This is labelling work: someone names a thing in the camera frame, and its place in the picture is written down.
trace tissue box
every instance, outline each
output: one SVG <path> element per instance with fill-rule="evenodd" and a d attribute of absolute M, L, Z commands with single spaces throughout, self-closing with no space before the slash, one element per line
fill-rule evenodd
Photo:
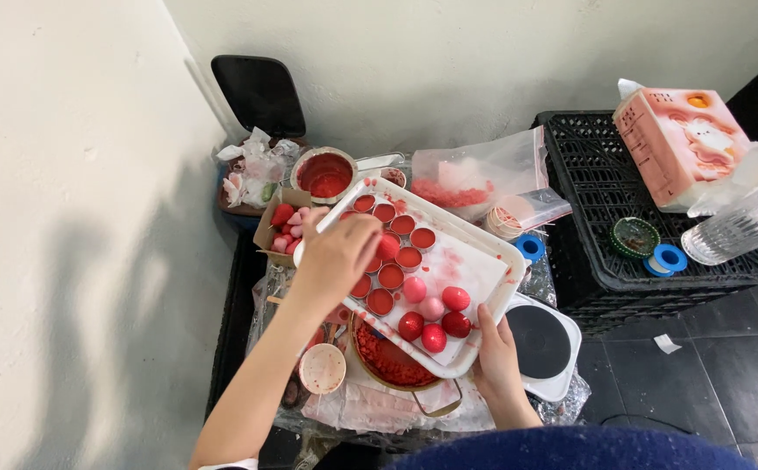
<path fill-rule="evenodd" d="M 715 91 L 640 88 L 613 120 L 664 212 L 685 212 L 673 202 L 698 181 L 731 174 L 750 145 Z"/>
<path fill-rule="evenodd" d="M 282 188 L 280 194 L 272 196 L 269 205 L 266 206 L 266 211 L 260 217 L 260 224 L 257 226 L 257 231 L 254 232 L 254 244 L 259 248 L 258 252 L 264 252 L 269 256 L 274 264 L 281 266 L 288 266 L 294 268 L 294 258 L 290 254 L 284 254 L 281 252 L 270 251 L 272 246 L 272 238 L 276 231 L 272 228 L 272 217 L 274 216 L 274 208 L 280 205 L 280 202 L 285 202 L 293 208 L 311 208 L 312 207 L 312 195 L 309 191 L 301 191 L 299 189 L 291 189 L 288 187 Z"/>

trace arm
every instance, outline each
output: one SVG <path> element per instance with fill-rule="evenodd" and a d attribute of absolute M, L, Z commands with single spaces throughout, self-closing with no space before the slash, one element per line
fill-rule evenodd
<path fill-rule="evenodd" d="M 314 226 L 326 212 L 307 216 L 306 249 L 292 287 L 207 418 L 189 470 L 259 454 L 301 348 L 373 259 L 381 222 L 352 216 L 318 234 Z"/>
<path fill-rule="evenodd" d="M 521 383 L 519 356 L 507 317 L 495 326 L 489 308 L 480 304 L 478 322 L 483 344 L 474 365 L 475 385 L 489 406 L 495 427 L 503 431 L 542 426 Z"/>

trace black plastic crate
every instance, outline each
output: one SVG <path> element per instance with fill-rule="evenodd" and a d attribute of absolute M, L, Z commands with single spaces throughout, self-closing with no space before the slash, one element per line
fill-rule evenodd
<path fill-rule="evenodd" d="M 550 186 L 573 216 L 549 228 L 549 259 L 559 309 L 583 332 L 602 333 L 638 317 L 659 318 L 758 284 L 758 250 L 717 266 L 689 260 L 670 278 L 653 276 L 640 260 L 619 255 L 614 223 L 641 218 L 661 242 L 681 246 L 681 234 L 703 218 L 657 210 L 625 148 L 611 111 L 547 111 L 544 125 Z"/>

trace green jar lid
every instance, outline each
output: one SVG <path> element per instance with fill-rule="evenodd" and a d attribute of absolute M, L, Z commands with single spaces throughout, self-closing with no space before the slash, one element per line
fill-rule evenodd
<path fill-rule="evenodd" d="M 660 243 L 660 234 L 645 220 L 622 218 L 614 223 L 611 243 L 624 256 L 644 259 L 655 251 L 655 247 Z"/>

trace white wall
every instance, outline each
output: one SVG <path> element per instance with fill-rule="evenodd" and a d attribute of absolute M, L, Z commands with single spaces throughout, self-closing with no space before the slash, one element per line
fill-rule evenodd
<path fill-rule="evenodd" d="M 311 142 L 359 156 L 488 141 L 546 110 L 613 109 L 620 77 L 726 100 L 758 73 L 754 2 L 165 3 L 203 69 L 217 54 L 282 60 Z"/>
<path fill-rule="evenodd" d="M 0 2 L 0 469 L 186 464 L 234 240 L 185 59 L 161 0 Z"/>

